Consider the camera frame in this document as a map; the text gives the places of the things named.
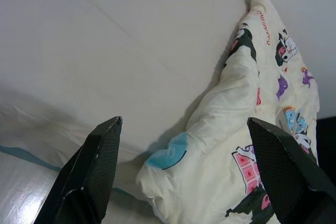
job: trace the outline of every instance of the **blanket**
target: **blanket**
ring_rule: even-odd
[[[270,0],[251,0],[220,81],[140,185],[163,223],[279,223],[259,176],[250,116],[292,134],[314,162],[318,88]]]

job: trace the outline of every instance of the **white wall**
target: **white wall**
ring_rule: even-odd
[[[335,0],[271,1],[318,82],[318,118],[336,115]]]

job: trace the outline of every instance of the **cartoon print blanket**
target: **cartoon print blanket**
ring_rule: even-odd
[[[289,30],[269,0],[251,0],[218,85],[137,182],[163,223],[279,223],[247,119],[277,124],[316,162],[318,110],[317,84]]]

